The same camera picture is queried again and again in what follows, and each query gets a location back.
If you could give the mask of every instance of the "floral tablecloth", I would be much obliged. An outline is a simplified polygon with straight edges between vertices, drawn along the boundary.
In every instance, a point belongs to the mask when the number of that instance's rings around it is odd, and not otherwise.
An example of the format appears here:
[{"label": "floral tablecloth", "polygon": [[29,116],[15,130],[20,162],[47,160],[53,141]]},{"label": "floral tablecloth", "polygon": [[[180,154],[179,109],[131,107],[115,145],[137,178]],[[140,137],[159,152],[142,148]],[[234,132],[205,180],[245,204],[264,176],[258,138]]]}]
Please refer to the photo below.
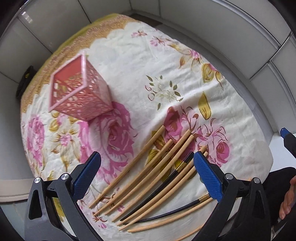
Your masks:
[{"label": "floral tablecloth", "polygon": [[[84,50],[107,82],[114,107],[88,123],[56,111],[48,112],[50,74]],[[161,125],[166,131],[155,146],[102,202],[89,209],[88,205]],[[138,173],[169,138],[177,142],[190,129],[195,139],[181,159],[189,151],[207,145],[209,160],[239,179],[256,176],[264,181],[273,162],[250,109],[211,63],[161,31],[116,14],[79,31],[46,61],[22,97],[21,129],[32,172],[44,180],[70,173],[93,151],[101,154],[102,166],[78,204],[94,229],[107,241],[174,240],[203,224],[211,214],[215,201],[173,223],[132,234],[119,232],[111,222],[126,203],[111,216],[93,217],[93,212]],[[206,192],[197,174],[150,216],[183,206]],[[56,206],[64,222],[58,202]]]}]

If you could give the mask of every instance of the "gold scalloped border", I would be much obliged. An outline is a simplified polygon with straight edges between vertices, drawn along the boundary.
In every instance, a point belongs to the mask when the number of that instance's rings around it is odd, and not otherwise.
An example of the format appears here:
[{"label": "gold scalloped border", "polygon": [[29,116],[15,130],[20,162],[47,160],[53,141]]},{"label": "gold scalloped border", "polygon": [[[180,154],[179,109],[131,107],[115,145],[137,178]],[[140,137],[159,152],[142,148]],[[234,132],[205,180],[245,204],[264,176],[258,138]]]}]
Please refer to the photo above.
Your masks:
[{"label": "gold scalloped border", "polygon": [[50,75],[67,60],[73,58],[81,49],[89,48],[95,39],[106,38],[114,29],[124,29],[129,22],[138,22],[125,15],[110,14],[81,29],[65,41],[38,70],[25,90],[21,101],[21,113],[33,103],[35,94],[40,94],[44,84],[49,84]]}]

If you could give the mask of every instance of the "white wall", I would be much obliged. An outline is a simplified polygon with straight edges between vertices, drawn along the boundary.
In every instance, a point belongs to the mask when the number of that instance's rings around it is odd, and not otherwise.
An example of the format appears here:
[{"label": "white wall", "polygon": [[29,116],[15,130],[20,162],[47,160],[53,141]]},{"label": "white wall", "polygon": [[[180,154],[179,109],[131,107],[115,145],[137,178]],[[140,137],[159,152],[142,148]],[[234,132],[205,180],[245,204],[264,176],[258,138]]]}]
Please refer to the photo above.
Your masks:
[{"label": "white wall", "polygon": [[33,178],[22,145],[18,84],[1,73],[0,83],[0,179]]},{"label": "white wall", "polygon": [[279,133],[273,135],[269,148],[274,158],[274,163],[270,170],[271,172],[285,167],[296,168],[296,158],[284,147],[284,139]]}]

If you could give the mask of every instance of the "metal screw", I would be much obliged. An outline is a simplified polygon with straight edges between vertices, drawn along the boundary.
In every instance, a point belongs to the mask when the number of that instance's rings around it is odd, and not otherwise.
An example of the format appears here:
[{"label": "metal screw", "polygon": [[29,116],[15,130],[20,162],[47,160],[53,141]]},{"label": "metal screw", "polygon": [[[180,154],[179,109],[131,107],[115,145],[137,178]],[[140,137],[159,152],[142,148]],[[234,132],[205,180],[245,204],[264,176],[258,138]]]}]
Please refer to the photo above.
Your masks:
[{"label": "metal screw", "polygon": [[40,177],[37,177],[37,178],[35,178],[35,180],[34,180],[35,183],[39,183],[40,181],[41,181],[41,178],[40,178]]},{"label": "metal screw", "polygon": [[257,178],[257,177],[256,177],[256,178],[254,178],[254,183],[257,183],[257,184],[258,184],[258,183],[260,183],[260,179],[259,179],[259,178]]},{"label": "metal screw", "polygon": [[61,177],[62,180],[67,180],[69,177],[69,174],[68,173],[64,173]]},{"label": "metal screw", "polygon": [[225,175],[225,177],[226,177],[226,179],[228,179],[228,180],[233,179],[233,175],[230,174],[230,173],[227,173],[227,174]]}]

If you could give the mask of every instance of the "black chopstick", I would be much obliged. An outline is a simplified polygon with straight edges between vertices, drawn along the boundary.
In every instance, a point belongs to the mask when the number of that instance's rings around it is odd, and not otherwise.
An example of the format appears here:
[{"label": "black chopstick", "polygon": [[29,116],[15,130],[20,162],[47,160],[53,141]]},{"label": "black chopstick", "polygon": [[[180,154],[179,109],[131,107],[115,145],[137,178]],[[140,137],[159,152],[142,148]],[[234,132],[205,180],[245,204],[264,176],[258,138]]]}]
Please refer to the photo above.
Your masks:
[{"label": "black chopstick", "polygon": [[169,215],[172,215],[172,214],[175,214],[175,213],[178,213],[178,212],[181,212],[183,210],[186,210],[190,207],[193,207],[195,205],[198,205],[198,204],[201,204],[202,202],[208,200],[210,198],[210,195],[209,194],[206,194],[204,196],[202,196],[201,198],[189,203],[189,204],[186,204],[185,206],[183,207],[179,207],[173,211],[170,211],[170,212],[167,212],[167,213],[164,213],[164,214],[161,214],[161,215],[158,215],[158,216],[155,216],[155,217],[152,217],[152,218],[147,218],[147,219],[142,219],[142,220],[139,220],[135,223],[143,223],[143,222],[148,222],[148,221],[152,221],[152,220],[156,220],[156,219],[160,219],[160,218],[164,218],[164,217],[167,217]]},{"label": "black chopstick", "polygon": [[185,160],[180,164],[180,166],[171,174],[169,177],[161,184],[148,198],[146,198],[141,204],[139,204],[134,210],[129,212],[127,215],[125,215],[120,221],[125,220],[130,215],[134,214],[136,211],[138,211],[141,207],[143,207],[145,204],[147,204],[150,200],[152,200],[157,194],[159,194],[170,182],[172,182],[176,176],[178,176],[179,172],[193,159],[194,152],[191,151],[188,156],[185,158]]}]

